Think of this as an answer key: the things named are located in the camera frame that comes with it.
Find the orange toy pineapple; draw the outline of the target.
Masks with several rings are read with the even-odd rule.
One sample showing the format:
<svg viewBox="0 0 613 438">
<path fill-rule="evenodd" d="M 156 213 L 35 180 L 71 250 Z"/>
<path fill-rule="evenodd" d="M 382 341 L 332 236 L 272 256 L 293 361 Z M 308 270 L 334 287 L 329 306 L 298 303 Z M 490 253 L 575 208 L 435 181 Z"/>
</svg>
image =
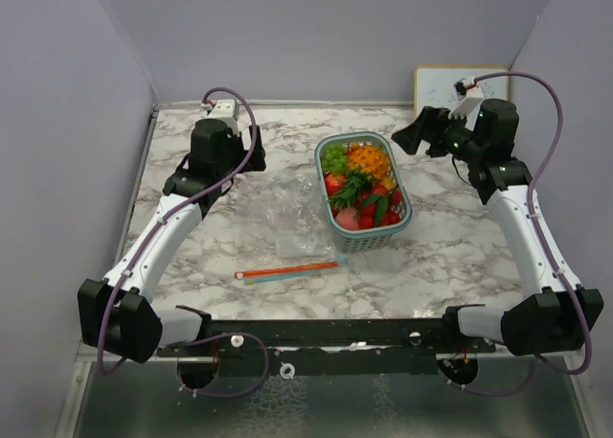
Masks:
<svg viewBox="0 0 613 438">
<path fill-rule="evenodd" d="M 333 175 L 322 169 L 329 205 L 338 211 L 353 207 L 391 170 L 389 156 L 381 147 L 357 142 L 342 146 L 348 158 L 346 172 Z"/>
</svg>

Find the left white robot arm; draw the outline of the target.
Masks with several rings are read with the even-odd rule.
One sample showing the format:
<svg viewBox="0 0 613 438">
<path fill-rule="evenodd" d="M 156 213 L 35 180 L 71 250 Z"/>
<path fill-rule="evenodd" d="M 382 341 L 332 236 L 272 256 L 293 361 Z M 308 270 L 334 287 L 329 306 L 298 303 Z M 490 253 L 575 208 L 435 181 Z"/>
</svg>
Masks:
<svg viewBox="0 0 613 438">
<path fill-rule="evenodd" d="M 87 279 L 78 290 L 81 336 L 120 360 L 144 363 L 160 347 L 179 344 L 197 357 L 211 347 L 206 315 L 179 306 L 159 313 L 152 307 L 162 275 L 179 246 L 232 187 L 239 173 L 262 172 L 265 151 L 257 125 L 243 145 L 234 119 L 205 118 L 191 134 L 191 148 L 166 180 L 154 214 L 138 239 L 99 281 Z"/>
</svg>

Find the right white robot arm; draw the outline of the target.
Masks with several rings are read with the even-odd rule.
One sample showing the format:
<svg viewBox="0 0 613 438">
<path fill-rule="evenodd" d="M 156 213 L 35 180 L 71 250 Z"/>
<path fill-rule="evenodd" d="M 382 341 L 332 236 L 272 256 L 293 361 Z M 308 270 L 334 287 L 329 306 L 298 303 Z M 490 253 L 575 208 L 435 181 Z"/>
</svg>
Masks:
<svg viewBox="0 0 613 438">
<path fill-rule="evenodd" d="M 440 341 L 460 353 L 475 337 L 505 345 L 516 356 L 574 351 L 603 309 L 596 289 L 585 288 L 569 269 L 542 215 L 532 175 L 513 157 L 519 116 L 513 103 L 481 103 L 473 129 L 445 108 L 426 106 L 392 136 L 407 154 L 428 143 L 432 158 L 451 155 L 467 164 L 468 180 L 501 228 L 515 261 L 523 300 L 508 310 L 485 305 L 452 307 L 444 315 Z"/>
</svg>

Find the clear zip top bag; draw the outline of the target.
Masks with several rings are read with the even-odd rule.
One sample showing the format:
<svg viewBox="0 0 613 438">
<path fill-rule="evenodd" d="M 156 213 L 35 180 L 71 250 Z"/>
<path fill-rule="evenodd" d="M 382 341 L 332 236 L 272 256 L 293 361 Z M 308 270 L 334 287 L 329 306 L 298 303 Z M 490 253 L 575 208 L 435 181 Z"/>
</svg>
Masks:
<svg viewBox="0 0 613 438">
<path fill-rule="evenodd" d="M 338 256 L 313 172 L 247 175 L 238 187 L 235 214 L 239 270 L 322 263 Z"/>
</svg>

